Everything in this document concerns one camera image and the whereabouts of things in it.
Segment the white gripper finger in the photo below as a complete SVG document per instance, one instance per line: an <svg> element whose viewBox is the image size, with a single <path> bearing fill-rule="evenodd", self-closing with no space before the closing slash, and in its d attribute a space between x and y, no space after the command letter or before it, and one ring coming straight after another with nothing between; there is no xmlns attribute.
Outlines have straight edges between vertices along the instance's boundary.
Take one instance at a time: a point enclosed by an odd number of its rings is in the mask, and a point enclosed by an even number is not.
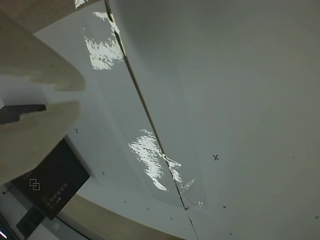
<svg viewBox="0 0 320 240"><path fill-rule="evenodd" d="M0 74L80 92L86 80L65 58L18 23L0 13Z"/></svg>
<svg viewBox="0 0 320 240"><path fill-rule="evenodd" d="M80 116L77 101L52 103L0 125L0 184L33 170Z"/></svg>

